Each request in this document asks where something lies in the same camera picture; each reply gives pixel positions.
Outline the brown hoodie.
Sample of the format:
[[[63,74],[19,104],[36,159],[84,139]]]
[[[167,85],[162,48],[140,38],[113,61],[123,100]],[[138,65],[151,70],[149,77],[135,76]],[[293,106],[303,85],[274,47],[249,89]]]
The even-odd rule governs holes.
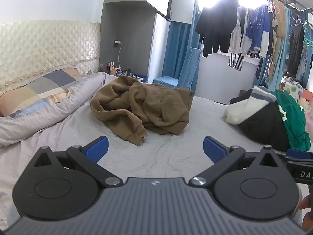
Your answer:
[[[180,135],[189,123],[193,98],[194,93],[185,88],[121,76],[98,91],[90,108],[115,135],[140,146],[148,130]]]

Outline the light grey duvet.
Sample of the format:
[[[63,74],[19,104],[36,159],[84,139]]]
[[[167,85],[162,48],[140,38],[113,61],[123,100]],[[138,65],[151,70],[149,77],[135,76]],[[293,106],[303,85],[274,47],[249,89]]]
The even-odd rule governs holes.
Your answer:
[[[90,100],[102,87],[117,76],[104,72],[90,74],[78,80],[69,97],[53,104],[42,104],[30,111],[1,118],[1,147],[18,143],[36,132],[50,127],[75,112]]]

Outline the green garment on bed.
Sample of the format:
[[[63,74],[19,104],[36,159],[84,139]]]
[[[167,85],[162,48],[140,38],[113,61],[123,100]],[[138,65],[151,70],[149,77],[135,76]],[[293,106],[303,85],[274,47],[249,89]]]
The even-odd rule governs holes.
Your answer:
[[[283,125],[287,132],[290,148],[309,152],[311,141],[306,132],[306,118],[304,109],[286,91],[271,91],[276,97],[277,106]]]

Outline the patchwork pillow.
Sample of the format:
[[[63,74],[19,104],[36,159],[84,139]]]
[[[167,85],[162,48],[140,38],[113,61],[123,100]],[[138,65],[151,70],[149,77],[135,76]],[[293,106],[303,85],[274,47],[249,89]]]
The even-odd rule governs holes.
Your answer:
[[[29,84],[1,95],[1,116],[15,117],[58,103],[69,97],[80,79],[77,69],[55,70]]]

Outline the blue covered chair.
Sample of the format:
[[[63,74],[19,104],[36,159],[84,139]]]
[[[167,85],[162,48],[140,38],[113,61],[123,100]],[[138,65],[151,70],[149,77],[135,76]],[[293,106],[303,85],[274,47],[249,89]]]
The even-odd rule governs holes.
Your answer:
[[[196,73],[200,64],[201,50],[198,48],[190,48],[186,54],[181,73],[178,79],[170,76],[161,76],[153,80],[154,84],[161,84],[168,88],[185,88],[195,92]]]

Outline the bottles on nightstand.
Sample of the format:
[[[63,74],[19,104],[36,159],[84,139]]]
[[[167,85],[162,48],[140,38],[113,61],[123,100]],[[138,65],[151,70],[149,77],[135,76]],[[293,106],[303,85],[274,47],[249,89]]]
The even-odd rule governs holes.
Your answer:
[[[113,75],[113,76],[120,76],[122,75],[121,67],[118,65],[115,65],[113,61],[109,62],[107,64],[107,74]]]

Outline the striped hanging garment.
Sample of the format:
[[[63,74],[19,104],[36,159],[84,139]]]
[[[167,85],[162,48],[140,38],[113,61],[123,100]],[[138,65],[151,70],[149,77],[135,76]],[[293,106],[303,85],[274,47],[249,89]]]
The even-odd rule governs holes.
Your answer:
[[[239,54],[231,53],[229,61],[228,61],[229,67],[234,68],[237,71],[241,71],[243,63],[244,63],[244,56],[242,56],[241,53]]]

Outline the blue curtain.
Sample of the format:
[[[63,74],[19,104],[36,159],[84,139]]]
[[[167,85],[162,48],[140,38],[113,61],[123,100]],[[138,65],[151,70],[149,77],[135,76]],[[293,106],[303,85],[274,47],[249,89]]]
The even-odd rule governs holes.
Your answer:
[[[168,33],[162,76],[178,79],[189,48],[200,48],[200,35],[193,24],[171,21]]]

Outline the blue white hanging jacket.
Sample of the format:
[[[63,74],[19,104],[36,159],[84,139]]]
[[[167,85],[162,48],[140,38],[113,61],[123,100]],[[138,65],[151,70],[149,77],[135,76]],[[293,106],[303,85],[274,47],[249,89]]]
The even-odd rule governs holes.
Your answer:
[[[265,58],[270,44],[270,30],[268,6],[263,4],[253,10],[247,21],[246,34],[242,43],[242,54],[246,54],[249,50],[250,52],[258,52],[260,58]]]

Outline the black hanging jacket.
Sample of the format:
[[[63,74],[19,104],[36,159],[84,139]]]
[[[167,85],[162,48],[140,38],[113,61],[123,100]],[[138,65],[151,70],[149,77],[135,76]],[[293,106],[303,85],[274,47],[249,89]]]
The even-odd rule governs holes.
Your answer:
[[[200,35],[203,56],[228,52],[231,33],[237,24],[238,0],[221,0],[211,8],[204,8],[195,31]]]

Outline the tan hanging coat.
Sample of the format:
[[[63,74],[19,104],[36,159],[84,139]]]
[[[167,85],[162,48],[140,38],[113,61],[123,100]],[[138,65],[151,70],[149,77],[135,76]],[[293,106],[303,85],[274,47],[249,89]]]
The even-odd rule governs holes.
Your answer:
[[[274,12],[275,12],[275,28],[276,28],[276,42],[272,54],[272,60],[268,70],[268,77],[271,79],[274,74],[274,70],[277,67],[277,59],[281,49],[281,43],[286,37],[286,12],[285,6],[282,2],[278,0],[273,0]]]

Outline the wall socket with charger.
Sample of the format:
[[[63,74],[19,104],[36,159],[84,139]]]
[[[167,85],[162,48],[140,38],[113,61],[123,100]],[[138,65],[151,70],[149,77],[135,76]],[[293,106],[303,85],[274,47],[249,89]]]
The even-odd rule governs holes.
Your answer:
[[[120,45],[120,44],[121,44],[121,42],[120,42],[119,40],[115,40],[113,46],[114,46],[114,47],[117,47],[117,46]]]

